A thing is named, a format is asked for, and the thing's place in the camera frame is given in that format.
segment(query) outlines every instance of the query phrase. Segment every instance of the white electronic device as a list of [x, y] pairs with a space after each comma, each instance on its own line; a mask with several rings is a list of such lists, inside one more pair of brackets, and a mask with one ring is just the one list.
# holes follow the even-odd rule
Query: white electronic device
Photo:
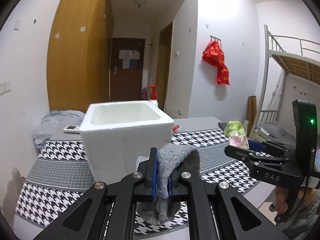
[[65, 133], [80, 133], [79, 126], [77, 125], [68, 125], [63, 129], [63, 131]]

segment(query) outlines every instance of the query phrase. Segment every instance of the human hand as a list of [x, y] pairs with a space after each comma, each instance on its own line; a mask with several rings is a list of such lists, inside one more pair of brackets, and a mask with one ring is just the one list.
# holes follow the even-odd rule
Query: human hand
[[[298, 199], [302, 199], [304, 191], [305, 191], [305, 187], [302, 187], [299, 190]], [[308, 188], [301, 206], [304, 208], [310, 206], [316, 198], [317, 191], [318, 191], [317, 189]], [[285, 189], [277, 186], [275, 195], [276, 195], [276, 200], [275, 200], [276, 211], [278, 212], [278, 214], [283, 214], [288, 209], [288, 204], [286, 202], [287, 195], [286, 195]]]

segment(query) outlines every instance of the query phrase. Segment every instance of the bunk bed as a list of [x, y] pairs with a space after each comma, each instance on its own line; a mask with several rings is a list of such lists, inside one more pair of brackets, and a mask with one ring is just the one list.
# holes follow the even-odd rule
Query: bunk bed
[[[308, 44], [316, 44], [319, 43], [314, 41], [309, 41], [301, 38], [296, 37], [289, 37], [289, 36], [281, 36], [281, 35], [272, 35], [272, 33], [268, 30], [268, 26], [264, 26], [264, 33], [265, 33], [265, 66], [264, 66], [264, 75], [263, 75], [263, 83], [262, 83], [262, 90], [261, 96], [259, 100], [259, 104], [257, 107], [257, 113], [252, 125], [251, 132], [249, 134], [249, 138], [252, 140], [271, 140], [277, 141], [284, 144], [295, 145], [295, 138], [287, 132], [284, 132], [282, 136], [279, 138], [275, 138], [271, 135], [268, 135], [260, 130], [260, 127], [263, 124], [271, 123], [276, 124], [279, 119], [279, 112], [281, 108], [281, 104], [283, 101], [283, 94], [284, 94], [284, 87], [286, 76], [288, 74], [292, 74], [304, 79], [307, 79], [311, 82], [314, 82], [320, 85], [320, 62], [308, 57], [305, 57], [303, 53], [305, 51], [312, 51], [315, 53], [320, 54], [319, 51], [306, 48], [302, 45], [302, 42]], [[286, 52], [276, 38], [288, 38], [292, 40], [299, 40], [300, 42], [300, 55], [292, 54]], [[284, 70], [283, 74], [283, 81], [281, 86], [280, 98], [277, 109], [262, 109], [263, 100], [265, 98], [266, 87], [267, 87], [267, 79], [268, 79], [268, 68], [269, 68], [269, 59], [273, 58], [280, 67]]]

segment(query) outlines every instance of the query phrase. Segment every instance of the fire extinguisher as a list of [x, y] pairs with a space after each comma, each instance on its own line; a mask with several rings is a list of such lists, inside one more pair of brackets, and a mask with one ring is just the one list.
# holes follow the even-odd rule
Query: fire extinguisher
[[143, 88], [141, 93], [141, 100], [147, 100], [147, 97], [148, 97], [147, 88]]

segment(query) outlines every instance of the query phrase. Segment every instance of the gray towel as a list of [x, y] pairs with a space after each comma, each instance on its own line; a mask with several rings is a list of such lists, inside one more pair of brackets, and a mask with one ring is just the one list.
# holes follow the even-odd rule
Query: gray towel
[[162, 225], [173, 219], [181, 208], [180, 202], [169, 200], [167, 188], [169, 176], [181, 162], [184, 162], [188, 171], [200, 174], [200, 155], [196, 147], [169, 144], [158, 151], [156, 200], [148, 203], [137, 203], [137, 213], [148, 223]]

